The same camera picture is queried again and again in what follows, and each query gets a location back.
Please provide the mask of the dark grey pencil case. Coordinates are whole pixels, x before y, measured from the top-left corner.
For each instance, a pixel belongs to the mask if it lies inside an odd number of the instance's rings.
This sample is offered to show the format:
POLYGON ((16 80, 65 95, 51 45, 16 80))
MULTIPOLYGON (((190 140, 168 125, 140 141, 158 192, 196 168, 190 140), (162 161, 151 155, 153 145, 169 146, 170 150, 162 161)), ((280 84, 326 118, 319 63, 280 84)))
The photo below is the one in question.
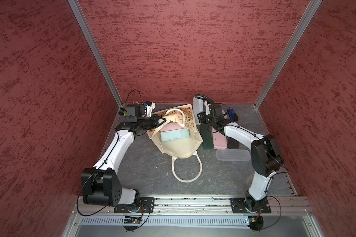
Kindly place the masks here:
POLYGON ((227 148, 228 149, 239 149, 239 142, 231 137, 227 138, 227 148))

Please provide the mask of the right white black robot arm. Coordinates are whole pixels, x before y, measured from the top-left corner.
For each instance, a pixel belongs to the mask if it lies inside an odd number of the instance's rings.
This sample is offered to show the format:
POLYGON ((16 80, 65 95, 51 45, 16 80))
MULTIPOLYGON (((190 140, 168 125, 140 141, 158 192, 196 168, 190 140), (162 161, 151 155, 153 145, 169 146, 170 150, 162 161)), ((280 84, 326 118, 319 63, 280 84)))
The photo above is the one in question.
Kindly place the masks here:
POLYGON ((235 112, 228 108, 224 113, 220 104, 194 99, 193 112, 200 124, 207 124, 215 133, 232 138, 250 150, 255 173, 242 207, 249 213, 263 211, 268 204, 271 180, 284 164, 276 139, 270 134, 262 135, 240 126, 235 112))

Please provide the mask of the light grey pencil case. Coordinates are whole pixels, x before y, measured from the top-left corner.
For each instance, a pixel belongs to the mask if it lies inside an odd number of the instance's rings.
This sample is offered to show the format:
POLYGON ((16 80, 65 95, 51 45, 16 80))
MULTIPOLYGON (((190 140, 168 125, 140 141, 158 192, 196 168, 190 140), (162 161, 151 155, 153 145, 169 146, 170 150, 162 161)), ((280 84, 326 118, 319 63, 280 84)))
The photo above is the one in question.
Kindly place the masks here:
POLYGON ((204 112, 206 115, 210 114, 209 102, 206 98, 200 95, 196 95, 193 98, 193 112, 197 118, 197 115, 204 112))

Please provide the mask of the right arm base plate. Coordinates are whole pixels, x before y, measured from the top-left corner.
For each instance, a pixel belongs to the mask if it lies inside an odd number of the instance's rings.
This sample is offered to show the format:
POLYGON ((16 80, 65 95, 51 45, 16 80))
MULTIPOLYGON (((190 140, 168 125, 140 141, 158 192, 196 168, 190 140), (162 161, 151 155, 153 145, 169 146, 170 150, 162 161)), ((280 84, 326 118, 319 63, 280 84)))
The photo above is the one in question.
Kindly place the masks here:
POLYGON ((267 198, 258 201, 252 197, 230 198, 230 205, 234 214, 270 214, 272 212, 267 198))

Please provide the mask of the clear plastic pencil case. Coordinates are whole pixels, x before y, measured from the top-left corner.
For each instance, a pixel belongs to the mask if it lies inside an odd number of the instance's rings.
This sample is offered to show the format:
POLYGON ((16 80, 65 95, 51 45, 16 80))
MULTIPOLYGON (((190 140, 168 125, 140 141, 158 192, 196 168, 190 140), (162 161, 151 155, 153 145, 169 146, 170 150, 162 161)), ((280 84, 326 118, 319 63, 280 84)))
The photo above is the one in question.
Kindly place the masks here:
POLYGON ((219 161, 248 162, 251 160, 251 154, 248 150, 223 149, 216 151, 216 158, 219 161))

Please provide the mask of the light blue pencil case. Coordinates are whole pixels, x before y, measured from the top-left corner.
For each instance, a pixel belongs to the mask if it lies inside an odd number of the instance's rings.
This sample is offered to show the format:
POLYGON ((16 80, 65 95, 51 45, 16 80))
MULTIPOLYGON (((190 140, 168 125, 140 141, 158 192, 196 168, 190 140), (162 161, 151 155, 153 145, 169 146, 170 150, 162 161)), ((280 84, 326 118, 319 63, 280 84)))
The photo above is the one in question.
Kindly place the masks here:
POLYGON ((185 139, 190 137, 190 133, 187 128, 174 131, 160 132, 160 135, 162 142, 185 139))

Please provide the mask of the cream floral canvas tote bag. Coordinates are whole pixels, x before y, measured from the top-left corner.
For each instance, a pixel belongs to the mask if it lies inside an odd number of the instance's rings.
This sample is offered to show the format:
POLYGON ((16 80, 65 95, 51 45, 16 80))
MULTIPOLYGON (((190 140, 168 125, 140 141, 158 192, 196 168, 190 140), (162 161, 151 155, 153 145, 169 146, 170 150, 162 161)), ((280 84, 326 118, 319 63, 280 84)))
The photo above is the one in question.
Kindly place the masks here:
POLYGON ((203 171, 202 161, 197 152, 203 139, 196 126, 193 106, 186 104, 152 114, 161 119, 164 118, 166 121, 156 128, 148 130, 148 137, 161 153, 172 157, 172 173, 175 178, 183 183, 197 180, 203 171), (180 179, 175 172, 175 161, 192 156, 195 156, 199 162, 199 173, 190 180, 180 179))

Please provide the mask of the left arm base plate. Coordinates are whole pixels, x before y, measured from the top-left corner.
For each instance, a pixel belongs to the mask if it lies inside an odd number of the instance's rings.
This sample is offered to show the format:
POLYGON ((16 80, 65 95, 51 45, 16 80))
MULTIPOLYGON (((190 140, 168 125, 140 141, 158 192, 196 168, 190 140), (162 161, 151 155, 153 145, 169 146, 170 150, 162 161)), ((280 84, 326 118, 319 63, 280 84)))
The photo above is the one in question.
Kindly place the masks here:
POLYGON ((114 213, 153 213, 155 198, 142 197, 136 204, 119 204, 114 207, 114 213))

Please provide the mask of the green pencil case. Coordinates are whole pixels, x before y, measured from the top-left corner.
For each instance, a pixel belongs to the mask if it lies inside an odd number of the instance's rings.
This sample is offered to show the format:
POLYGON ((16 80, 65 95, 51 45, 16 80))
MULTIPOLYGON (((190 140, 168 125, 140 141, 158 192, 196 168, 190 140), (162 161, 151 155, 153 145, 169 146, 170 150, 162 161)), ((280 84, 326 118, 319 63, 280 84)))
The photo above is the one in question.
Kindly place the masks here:
POLYGON ((203 139, 202 147, 204 150, 212 150, 214 148, 212 127, 208 124, 201 124, 199 126, 200 135, 203 139))

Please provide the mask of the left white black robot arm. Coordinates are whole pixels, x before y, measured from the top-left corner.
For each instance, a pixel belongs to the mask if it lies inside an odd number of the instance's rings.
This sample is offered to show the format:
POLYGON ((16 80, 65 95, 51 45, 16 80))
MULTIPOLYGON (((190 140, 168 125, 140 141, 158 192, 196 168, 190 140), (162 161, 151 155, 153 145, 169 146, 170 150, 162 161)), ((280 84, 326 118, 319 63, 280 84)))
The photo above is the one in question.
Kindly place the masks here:
POLYGON ((166 119, 152 114, 154 108, 155 103, 147 101, 128 104, 120 109, 119 113, 125 116, 125 121, 115 128, 114 138, 100 160, 92 168, 86 168, 82 172, 81 193, 84 204, 102 207, 140 206, 139 191, 122 186, 118 169, 137 135, 166 122, 166 119))

